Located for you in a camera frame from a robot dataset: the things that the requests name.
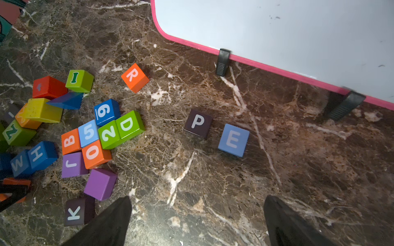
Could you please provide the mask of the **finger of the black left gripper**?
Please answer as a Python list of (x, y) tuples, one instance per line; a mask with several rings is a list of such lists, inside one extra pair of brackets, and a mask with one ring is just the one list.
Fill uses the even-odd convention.
[(18, 186), (6, 186), (6, 185), (1, 185), (1, 193), (11, 193), (13, 190), (13, 187), (17, 188), (17, 192), (13, 193), (11, 197), (6, 199), (5, 201), (1, 202), (1, 212), (24, 198), (28, 194), (28, 187), (27, 186), (20, 186), (20, 193)]

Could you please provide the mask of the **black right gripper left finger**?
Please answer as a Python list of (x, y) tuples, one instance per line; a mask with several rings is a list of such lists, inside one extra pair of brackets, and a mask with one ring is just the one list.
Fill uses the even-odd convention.
[(64, 246), (123, 246), (132, 213), (129, 196), (117, 199)]

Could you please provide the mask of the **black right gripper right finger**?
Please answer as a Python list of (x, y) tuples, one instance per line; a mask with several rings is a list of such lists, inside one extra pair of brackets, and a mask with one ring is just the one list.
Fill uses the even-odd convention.
[(272, 246), (333, 246), (334, 243), (313, 228), (276, 196), (264, 202), (264, 216)]

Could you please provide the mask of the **light blue E block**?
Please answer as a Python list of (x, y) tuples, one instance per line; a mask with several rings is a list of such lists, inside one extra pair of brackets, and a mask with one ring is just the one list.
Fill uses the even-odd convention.
[(218, 145), (218, 149), (243, 157), (250, 132), (248, 130), (226, 124)]

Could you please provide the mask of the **dark purple P block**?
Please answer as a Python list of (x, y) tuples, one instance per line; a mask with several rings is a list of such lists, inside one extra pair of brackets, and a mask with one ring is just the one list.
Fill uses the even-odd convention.
[(184, 131), (206, 139), (211, 127), (213, 117), (192, 109), (186, 121)]

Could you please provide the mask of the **orange R block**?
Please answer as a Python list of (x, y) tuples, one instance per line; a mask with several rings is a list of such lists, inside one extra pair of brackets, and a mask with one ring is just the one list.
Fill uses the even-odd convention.
[(123, 73), (121, 78), (128, 88), (134, 93), (138, 93), (147, 83), (150, 82), (150, 79), (141, 70), (137, 63), (134, 63), (125, 73)]

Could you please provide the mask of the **orange A block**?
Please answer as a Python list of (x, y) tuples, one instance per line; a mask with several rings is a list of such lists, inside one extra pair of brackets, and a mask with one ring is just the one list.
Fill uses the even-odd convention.
[[(27, 186), (28, 187), (28, 191), (30, 191), (30, 187), (31, 187), (31, 180), (28, 179), (15, 179), (15, 178), (5, 178), (2, 182), (2, 185), (6, 185), (6, 186), (18, 186), (19, 189), (19, 193), (20, 191), (20, 186)], [(8, 199), (9, 197), (12, 196), (13, 193), (17, 192), (17, 188), (13, 187), (13, 190), (11, 193), (1, 193), (1, 202), (5, 201), (6, 199)]]

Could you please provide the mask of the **blue L block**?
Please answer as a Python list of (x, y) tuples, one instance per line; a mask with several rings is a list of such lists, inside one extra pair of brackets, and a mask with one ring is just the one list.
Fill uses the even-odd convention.
[(13, 175), (12, 167), (11, 167), (12, 155), (10, 153), (1, 153), (0, 155), (0, 179), (10, 177)]

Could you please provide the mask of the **blue W block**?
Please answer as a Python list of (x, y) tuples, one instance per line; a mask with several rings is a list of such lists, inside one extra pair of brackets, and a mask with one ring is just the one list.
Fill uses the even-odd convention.
[(26, 178), (34, 173), (28, 157), (28, 150), (20, 152), (10, 163), (14, 178)]

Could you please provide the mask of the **dark K block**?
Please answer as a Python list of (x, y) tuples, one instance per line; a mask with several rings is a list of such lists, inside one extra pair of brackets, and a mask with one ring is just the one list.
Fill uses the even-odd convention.
[(95, 199), (93, 197), (87, 196), (66, 201), (64, 216), (66, 227), (88, 224), (94, 217)]

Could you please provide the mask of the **plain purple block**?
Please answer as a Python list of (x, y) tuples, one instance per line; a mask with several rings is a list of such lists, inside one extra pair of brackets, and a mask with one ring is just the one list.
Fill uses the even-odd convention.
[(111, 197), (118, 175), (105, 169), (93, 169), (84, 193), (100, 201)]

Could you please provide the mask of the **blue H block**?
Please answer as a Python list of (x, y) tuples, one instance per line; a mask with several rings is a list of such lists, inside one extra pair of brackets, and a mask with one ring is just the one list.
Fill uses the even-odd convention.
[(28, 157), (33, 171), (45, 170), (58, 160), (55, 143), (42, 141), (28, 151)]

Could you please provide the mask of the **green Z block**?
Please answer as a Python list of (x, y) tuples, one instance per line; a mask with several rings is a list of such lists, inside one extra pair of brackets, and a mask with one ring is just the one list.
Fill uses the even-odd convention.
[(13, 120), (2, 134), (10, 146), (27, 146), (37, 131), (23, 128), (17, 120)]

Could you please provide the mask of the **purple J block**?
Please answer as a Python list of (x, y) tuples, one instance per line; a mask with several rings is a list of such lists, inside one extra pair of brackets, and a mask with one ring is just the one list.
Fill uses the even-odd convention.
[(86, 169), (82, 152), (75, 152), (63, 156), (62, 178), (76, 177), (89, 174)]

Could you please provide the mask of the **orange B block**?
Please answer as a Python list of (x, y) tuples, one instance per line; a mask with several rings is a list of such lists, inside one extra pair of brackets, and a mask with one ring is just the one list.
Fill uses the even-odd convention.
[(82, 150), (78, 128), (62, 134), (62, 154), (70, 154)]

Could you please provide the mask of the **orange block under yellow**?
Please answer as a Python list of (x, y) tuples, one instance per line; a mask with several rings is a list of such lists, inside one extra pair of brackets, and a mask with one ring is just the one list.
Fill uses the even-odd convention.
[(21, 110), (16, 114), (15, 119), (19, 123), (19, 125), (23, 128), (37, 130), (42, 122), (30, 120), (24, 117), (24, 112), (26, 110), (27, 104), (21, 108)]

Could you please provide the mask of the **orange 0 block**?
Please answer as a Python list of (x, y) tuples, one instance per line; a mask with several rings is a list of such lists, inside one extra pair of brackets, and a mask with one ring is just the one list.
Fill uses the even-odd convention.
[(99, 165), (112, 160), (111, 151), (103, 149), (100, 140), (83, 147), (82, 154), (85, 168), (88, 170), (96, 169)]

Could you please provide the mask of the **light blue 5 block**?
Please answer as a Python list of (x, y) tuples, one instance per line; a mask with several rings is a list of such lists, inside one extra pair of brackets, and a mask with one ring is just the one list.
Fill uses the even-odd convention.
[(95, 120), (91, 120), (79, 126), (78, 132), (82, 148), (100, 139)]

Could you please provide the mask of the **green 2 block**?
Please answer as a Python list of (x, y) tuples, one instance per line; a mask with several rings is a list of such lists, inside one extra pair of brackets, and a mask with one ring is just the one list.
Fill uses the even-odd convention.
[(98, 133), (104, 150), (112, 150), (123, 143), (115, 120), (100, 127)]

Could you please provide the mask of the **blue triangular block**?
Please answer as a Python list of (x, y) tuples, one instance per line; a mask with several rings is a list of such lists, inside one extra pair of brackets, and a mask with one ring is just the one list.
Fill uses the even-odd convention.
[(79, 110), (84, 93), (69, 92), (47, 102), (48, 105), (67, 110)]

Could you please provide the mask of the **green D block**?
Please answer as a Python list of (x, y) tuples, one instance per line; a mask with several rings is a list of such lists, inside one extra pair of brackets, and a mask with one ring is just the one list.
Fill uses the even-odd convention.
[(126, 142), (145, 131), (141, 115), (131, 111), (116, 120), (122, 142)]

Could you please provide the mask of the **red block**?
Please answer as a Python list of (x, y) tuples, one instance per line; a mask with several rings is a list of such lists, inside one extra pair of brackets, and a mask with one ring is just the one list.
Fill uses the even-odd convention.
[(50, 76), (34, 80), (32, 98), (46, 98), (49, 100), (68, 93), (66, 84)]

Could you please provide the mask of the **blue 6 block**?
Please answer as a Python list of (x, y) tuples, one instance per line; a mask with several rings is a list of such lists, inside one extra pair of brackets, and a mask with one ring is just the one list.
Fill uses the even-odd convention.
[(121, 117), (119, 103), (114, 99), (96, 105), (94, 112), (96, 125), (100, 127)]

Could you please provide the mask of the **green I block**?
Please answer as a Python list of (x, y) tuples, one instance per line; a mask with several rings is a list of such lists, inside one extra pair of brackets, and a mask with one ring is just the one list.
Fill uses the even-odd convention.
[(70, 70), (66, 88), (79, 93), (90, 93), (94, 76), (85, 70)]

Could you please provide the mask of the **black whiteboard foot right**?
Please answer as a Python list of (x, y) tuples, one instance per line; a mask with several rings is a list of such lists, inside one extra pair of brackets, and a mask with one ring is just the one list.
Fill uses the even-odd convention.
[(350, 91), (346, 95), (330, 92), (327, 105), (323, 112), (325, 119), (335, 122), (350, 114), (355, 108), (361, 105), (366, 96), (355, 91)]

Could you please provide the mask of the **black whiteboard foot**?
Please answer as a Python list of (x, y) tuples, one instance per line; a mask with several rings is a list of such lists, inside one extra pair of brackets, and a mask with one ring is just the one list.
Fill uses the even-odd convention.
[(350, 91), (346, 95), (330, 92), (327, 105), (323, 112), (325, 119), (335, 122), (350, 114), (355, 108), (361, 105), (366, 96), (355, 91)]
[(218, 55), (218, 60), (216, 63), (216, 70), (215, 73), (217, 76), (224, 77), (227, 72), (227, 68), (229, 65), (229, 57), (230, 57), (231, 51), (227, 49), (220, 49), (219, 55)]

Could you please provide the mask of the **black whiteboard foot left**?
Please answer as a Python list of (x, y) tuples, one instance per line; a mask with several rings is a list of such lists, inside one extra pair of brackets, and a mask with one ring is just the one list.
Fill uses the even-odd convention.
[(227, 68), (229, 65), (229, 57), (230, 57), (231, 51), (227, 49), (220, 49), (219, 55), (218, 55), (218, 60), (216, 63), (216, 70), (215, 73), (217, 76), (224, 77), (227, 72)]

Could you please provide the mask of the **pink framed whiteboard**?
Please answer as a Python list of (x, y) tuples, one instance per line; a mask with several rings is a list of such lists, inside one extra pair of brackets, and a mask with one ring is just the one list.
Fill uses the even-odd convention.
[(152, 1), (166, 39), (394, 107), (393, 1)]

